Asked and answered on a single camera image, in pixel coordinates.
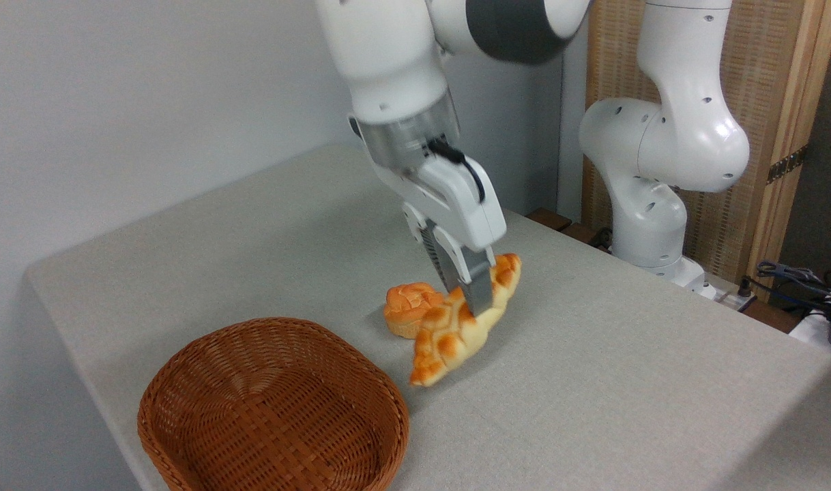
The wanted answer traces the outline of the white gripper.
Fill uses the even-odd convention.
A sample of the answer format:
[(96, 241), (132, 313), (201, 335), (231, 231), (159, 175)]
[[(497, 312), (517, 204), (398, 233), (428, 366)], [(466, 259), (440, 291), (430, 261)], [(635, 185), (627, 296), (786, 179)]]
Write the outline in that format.
[(461, 289), (469, 311), (478, 317), (494, 302), (491, 270), (496, 261), (487, 246), (499, 241), (507, 226), (487, 173), (472, 159), (467, 163), (478, 180), (465, 165), (438, 155), (405, 174), (372, 167), (405, 202), (407, 226), (424, 246), (441, 283), (450, 293)]

